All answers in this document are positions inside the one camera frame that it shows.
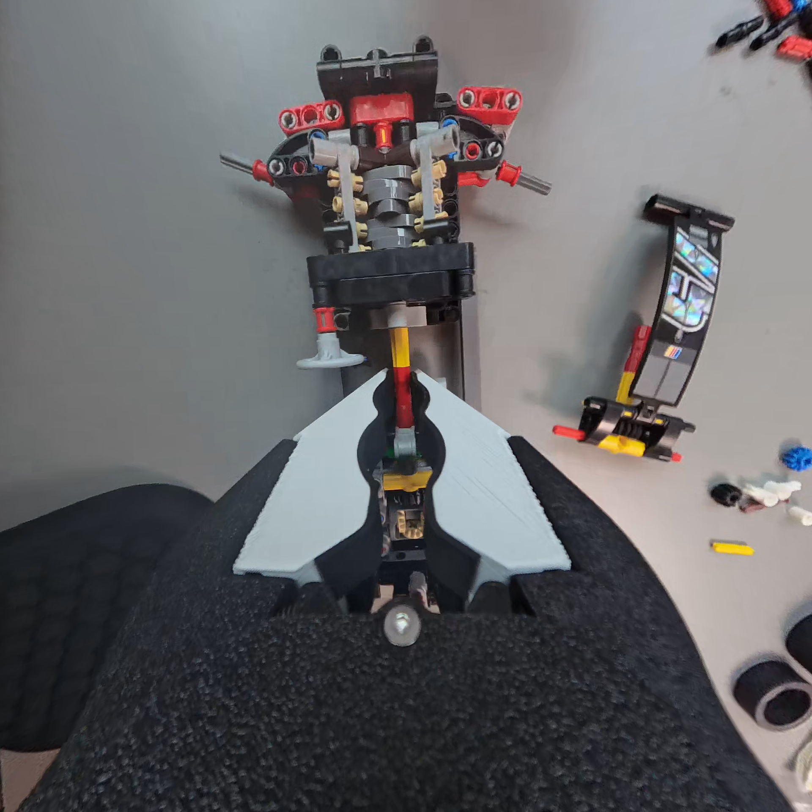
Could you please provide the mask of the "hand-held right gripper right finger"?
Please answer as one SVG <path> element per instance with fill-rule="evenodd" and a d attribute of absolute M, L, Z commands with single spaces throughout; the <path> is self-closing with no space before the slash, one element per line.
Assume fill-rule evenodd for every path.
<path fill-rule="evenodd" d="M 417 450 L 432 470 L 425 560 L 441 609 L 465 611 L 483 584 L 571 570 L 511 435 L 424 372 L 411 392 Z"/>

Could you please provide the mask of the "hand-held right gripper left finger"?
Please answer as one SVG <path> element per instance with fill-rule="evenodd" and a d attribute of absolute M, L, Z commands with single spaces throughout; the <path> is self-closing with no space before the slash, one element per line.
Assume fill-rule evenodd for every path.
<path fill-rule="evenodd" d="M 381 371 L 299 432 L 233 573 L 321 583 L 346 612 L 369 614 L 383 542 L 374 472 L 390 428 L 391 372 Z"/>

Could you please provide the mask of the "toy brick car chassis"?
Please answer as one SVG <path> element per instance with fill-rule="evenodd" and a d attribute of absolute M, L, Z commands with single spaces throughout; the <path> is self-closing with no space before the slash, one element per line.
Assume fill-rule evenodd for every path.
<path fill-rule="evenodd" d="M 414 612 L 423 594 L 450 612 L 425 560 L 432 470 L 417 450 L 412 375 L 426 373 L 471 406 L 469 340 L 458 320 L 475 296 L 475 248 L 460 237 L 460 190 L 493 180 L 543 195 L 550 187 L 504 159 L 521 92 L 466 85 L 440 93 L 428 36 L 403 52 L 374 48 L 353 58 L 328 45 L 316 71 L 322 99 L 279 113 L 285 137 L 267 159 L 220 160 L 318 208 L 325 248 L 306 260 L 317 348 L 297 366 L 346 373 L 352 391 L 391 372 L 388 447 L 374 472 L 379 588 L 391 585 Z M 511 583 L 483 584 L 469 606 L 510 612 Z"/>

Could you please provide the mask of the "black curved toy roof assembly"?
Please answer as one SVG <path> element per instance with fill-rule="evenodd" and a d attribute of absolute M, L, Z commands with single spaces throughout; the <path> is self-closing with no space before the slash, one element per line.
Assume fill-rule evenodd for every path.
<path fill-rule="evenodd" d="M 735 219 L 663 194 L 649 198 L 643 213 L 668 227 L 653 323 L 634 331 L 614 399 L 584 399 L 577 428 L 552 432 L 613 454 L 679 462 L 675 444 L 696 425 L 663 408 L 680 403 L 697 367 L 718 294 L 722 237 Z"/>

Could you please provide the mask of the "grey desk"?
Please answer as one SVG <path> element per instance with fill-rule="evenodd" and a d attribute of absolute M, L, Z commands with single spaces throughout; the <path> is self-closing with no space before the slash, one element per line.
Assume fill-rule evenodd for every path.
<path fill-rule="evenodd" d="M 756 2 L 2 2 L 2 524 L 135 482 L 215 499 L 340 396 L 296 361 L 315 336 L 318 225 L 222 166 L 267 158 L 315 63 L 409 49 L 439 88 L 524 95 L 507 159 L 547 198 L 461 195 L 475 244 L 481 410 L 523 435 L 644 553 L 732 720 L 792 802 L 809 725 L 758 728 L 730 692 L 784 655 L 810 599 L 810 528 L 743 516 L 712 478 L 784 473 L 810 444 L 810 79 L 771 48 L 711 52 Z M 736 218 L 676 413 L 679 464 L 552 436 L 612 396 L 655 308 L 655 192 Z M 711 540 L 753 556 L 714 553 Z"/>

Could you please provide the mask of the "white toy connector piece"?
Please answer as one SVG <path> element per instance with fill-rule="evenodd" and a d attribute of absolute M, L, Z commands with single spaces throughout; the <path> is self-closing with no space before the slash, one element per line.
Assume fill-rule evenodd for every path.
<path fill-rule="evenodd" d="M 801 488 L 802 483 L 798 481 L 767 481 L 760 486 L 745 483 L 741 490 L 750 501 L 764 508 L 773 508 L 780 502 L 788 502 Z"/>

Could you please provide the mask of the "black rubber toy tire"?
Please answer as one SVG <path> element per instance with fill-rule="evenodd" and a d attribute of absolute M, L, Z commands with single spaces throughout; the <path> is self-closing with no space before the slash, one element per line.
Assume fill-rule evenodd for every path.
<path fill-rule="evenodd" d="M 791 730 L 810 719 L 810 683 L 782 661 L 763 661 L 746 669 L 733 696 L 757 726 L 771 732 Z"/>
<path fill-rule="evenodd" d="M 811 673 L 811 632 L 812 616 L 806 614 L 801 617 L 787 632 L 785 647 L 787 653 L 805 671 Z"/>

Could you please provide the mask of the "pile of small connector pins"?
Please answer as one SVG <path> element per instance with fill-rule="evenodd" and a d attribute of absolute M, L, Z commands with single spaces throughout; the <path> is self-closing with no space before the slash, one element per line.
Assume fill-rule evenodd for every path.
<path fill-rule="evenodd" d="M 796 63 L 811 60 L 811 1 L 758 1 L 761 13 L 721 33 L 714 49 L 722 50 L 744 40 L 758 51 L 776 44 L 776 54 Z"/>

